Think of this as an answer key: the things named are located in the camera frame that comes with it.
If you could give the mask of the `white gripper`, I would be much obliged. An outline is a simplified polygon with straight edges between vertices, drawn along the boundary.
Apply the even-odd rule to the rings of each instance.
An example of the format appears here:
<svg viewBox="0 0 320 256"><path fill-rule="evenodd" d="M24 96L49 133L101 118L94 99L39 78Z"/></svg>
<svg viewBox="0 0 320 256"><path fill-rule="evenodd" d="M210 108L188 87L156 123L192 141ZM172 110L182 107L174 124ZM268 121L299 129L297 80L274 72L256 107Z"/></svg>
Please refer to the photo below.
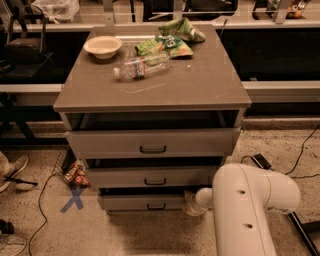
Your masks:
<svg viewBox="0 0 320 256"><path fill-rule="evenodd" d="M194 193L188 190L184 191L184 198L186 200L184 205L184 212L190 216L200 216L204 210L199 206L194 198Z"/></svg>

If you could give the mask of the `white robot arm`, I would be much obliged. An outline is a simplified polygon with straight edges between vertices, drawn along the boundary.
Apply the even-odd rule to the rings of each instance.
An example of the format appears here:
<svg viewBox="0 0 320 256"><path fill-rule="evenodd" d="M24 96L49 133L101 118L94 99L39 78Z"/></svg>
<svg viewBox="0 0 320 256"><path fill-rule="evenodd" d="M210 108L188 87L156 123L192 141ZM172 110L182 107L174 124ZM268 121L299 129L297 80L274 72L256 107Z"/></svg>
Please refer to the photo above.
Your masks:
<svg viewBox="0 0 320 256"><path fill-rule="evenodd" d="M210 188L185 192L184 211L213 211L218 256L277 256L266 214L290 214L301 193L287 175L245 164L221 166Z"/></svg>

